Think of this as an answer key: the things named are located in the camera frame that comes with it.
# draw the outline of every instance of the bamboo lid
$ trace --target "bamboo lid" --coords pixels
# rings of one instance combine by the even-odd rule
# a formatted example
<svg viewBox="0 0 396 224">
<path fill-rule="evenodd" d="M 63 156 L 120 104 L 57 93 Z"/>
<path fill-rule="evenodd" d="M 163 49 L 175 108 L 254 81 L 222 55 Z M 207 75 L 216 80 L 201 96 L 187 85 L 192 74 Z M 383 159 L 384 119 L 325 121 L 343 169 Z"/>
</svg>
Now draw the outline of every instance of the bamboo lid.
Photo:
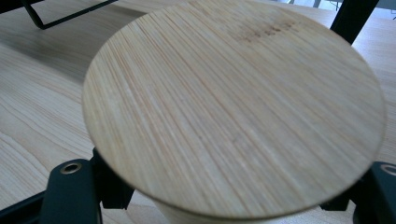
<svg viewBox="0 0 396 224">
<path fill-rule="evenodd" d="M 83 111 L 127 183 L 207 217 L 279 217 L 350 187 L 379 150 L 382 91 L 341 37 L 293 12 L 204 0 L 155 11 L 92 61 Z"/>
</svg>

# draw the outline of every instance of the round wooden disc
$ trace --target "round wooden disc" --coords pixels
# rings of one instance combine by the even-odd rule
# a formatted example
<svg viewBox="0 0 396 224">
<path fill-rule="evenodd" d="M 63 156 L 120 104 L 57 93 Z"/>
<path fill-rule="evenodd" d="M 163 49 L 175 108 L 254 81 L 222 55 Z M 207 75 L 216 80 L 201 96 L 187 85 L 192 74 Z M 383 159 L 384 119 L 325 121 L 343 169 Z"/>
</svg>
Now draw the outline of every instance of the round wooden disc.
<svg viewBox="0 0 396 224">
<path fill-rule="evenodd" d="M 150 13 L 101 48 L 83 92 L 100 154 L 149 197 L 207 217 L 279 217 L 366 171 L 382 91 L 341 37 L 295 13 L 204 0 Z"/>
</svg>

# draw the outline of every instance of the metal ring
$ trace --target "metal ring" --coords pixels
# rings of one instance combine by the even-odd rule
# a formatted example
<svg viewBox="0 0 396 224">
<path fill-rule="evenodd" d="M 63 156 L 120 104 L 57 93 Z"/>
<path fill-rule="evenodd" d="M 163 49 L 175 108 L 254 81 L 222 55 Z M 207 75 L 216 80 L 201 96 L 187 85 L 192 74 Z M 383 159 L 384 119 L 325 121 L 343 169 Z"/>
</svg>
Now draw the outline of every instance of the metal ring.
<svg viewBox="0 0 396 224">
<path fill-rule="evenodd" d="M 381 169 L 388 173 L 389 175 L 394 175 L 396 176 L 396 166 L 394 165 L 389 165 L 389 164 L 382 164 Z"/>
<path fill-rule="evenodd" d="M 81 169 L 81 167 L 82 167 L 82 165 L 79 162 L 68 163 L 64 167 L 62 167 L 61 174 L 71 175 L 71 174 L 77 172 L 79 169 Z"/>
</svg>

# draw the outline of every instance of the wooden table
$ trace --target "wooden table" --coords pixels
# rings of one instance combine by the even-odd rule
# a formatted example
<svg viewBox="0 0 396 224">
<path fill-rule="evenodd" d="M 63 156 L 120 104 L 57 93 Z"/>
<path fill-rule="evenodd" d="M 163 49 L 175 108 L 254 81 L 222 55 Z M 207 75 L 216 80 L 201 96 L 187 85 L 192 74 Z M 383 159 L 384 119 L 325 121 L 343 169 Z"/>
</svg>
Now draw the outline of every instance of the wooden table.
<svg viewBox="0 0 396 224">
<path fill-rule="evenodd" d="M 37 4 L 56 19 L 64 3 Z M 71 11 L 86 7 L 81 3 Z M 49 171 L 75 158 L 89 158 L 92 143 L 80 105 L 82 80 L 97 50 L 141 14 L 109 6 L 48 31 L 39 31 L 23 10 L 0 15 L 0 206 L 20 201 L 46 186 Z M 282 5 L 329 26 L 334 12 Z M 378 159 L 396 163 L 395 23 L 370 19 L 353 47 L 374 69 L 388 106 L 388 128 Z M 166 223 L 151 201 L 135 195 L 127 212 L 105 211 L 106 222 Z M 350 213 L 318 209 L 286 219 L 294 223 L 348 223 Z"/>
</svg>

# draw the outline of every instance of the wooden surface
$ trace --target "wooden surface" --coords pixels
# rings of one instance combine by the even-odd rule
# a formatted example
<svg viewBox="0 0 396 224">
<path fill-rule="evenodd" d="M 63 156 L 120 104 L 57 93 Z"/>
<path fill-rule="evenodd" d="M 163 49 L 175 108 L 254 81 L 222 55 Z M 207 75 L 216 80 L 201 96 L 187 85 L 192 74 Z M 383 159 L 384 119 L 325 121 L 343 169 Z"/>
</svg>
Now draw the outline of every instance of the wooden surface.
<svg viewBox="0 0 396 224">
<path fill-rule="evenodd" d="M 46 0 L 35 5 L 44 21 L 96 4 Z M 330 26 L 335 12 L 280 5 Z M 18 9 L 0 15 L 0 209 L 47 184 L 50 170 L 64 161 L 90 158 L 92 143 L 81 112 L 82 81 L 93 56 L 122 26 L 140 14 L 134 2 L 112 4 L 40 31 Z M 371 18 L 353 47 L 374 69 L 385 93 L 387 132 L 377 159 L 396 163 L 396 23 Z M 347 212 L 319 208 L 273 223 L 352 223 Z M 127 211 L 103 210 L 105 223 L 165 224 L 155 205 L 136 193 Z"/>
<path fill-rule="evenodd" d="M 137 19 L 89 68 L 84 118 L 123 179 L 207 217 L 281 217 L 367 170 L 386 109 L 344 39 L 264 3 L 204 0 Z"/>
</svg>

